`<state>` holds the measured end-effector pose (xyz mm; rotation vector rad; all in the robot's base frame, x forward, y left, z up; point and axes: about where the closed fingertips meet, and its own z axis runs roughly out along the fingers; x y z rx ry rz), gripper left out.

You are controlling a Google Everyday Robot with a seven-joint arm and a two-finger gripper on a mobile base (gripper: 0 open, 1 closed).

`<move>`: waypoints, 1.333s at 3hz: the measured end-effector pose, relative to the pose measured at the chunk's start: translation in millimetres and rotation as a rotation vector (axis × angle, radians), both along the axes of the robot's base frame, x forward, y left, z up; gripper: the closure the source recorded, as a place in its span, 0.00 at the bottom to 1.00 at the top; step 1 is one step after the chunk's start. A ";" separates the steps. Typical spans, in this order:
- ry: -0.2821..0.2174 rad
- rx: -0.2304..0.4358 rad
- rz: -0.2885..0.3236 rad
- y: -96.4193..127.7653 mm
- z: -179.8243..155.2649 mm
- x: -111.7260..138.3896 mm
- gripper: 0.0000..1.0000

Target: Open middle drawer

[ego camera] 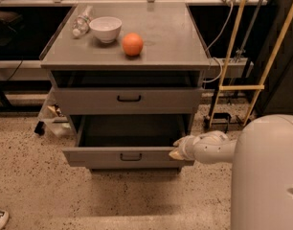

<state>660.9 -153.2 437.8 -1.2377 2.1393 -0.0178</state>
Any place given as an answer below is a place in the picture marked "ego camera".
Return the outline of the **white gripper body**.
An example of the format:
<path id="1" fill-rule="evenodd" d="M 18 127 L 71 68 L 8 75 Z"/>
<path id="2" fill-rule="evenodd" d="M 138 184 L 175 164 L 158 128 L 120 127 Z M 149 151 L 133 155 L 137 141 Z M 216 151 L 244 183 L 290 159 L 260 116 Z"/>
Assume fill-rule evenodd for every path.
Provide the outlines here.
<path id="1" fill-rule="evenodd" d="M 179 140 L 178 150 L 181 157 L 185 160 L 194 160 L 195 159 L 195 145 L 200 141 L 198 136 L 185 136 Z"/>

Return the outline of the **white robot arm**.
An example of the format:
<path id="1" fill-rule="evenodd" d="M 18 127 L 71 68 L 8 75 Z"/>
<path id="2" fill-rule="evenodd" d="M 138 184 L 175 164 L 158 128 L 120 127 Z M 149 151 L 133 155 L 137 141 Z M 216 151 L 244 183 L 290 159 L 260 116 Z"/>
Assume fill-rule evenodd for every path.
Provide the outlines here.
<path id="1" fill-rule="evenodd" d="M 257 118 L 236 140 L 221 131 L 185 136 L 169 156 L 232 165 L 231 230 L 293 230 L 293 115 Z"/>

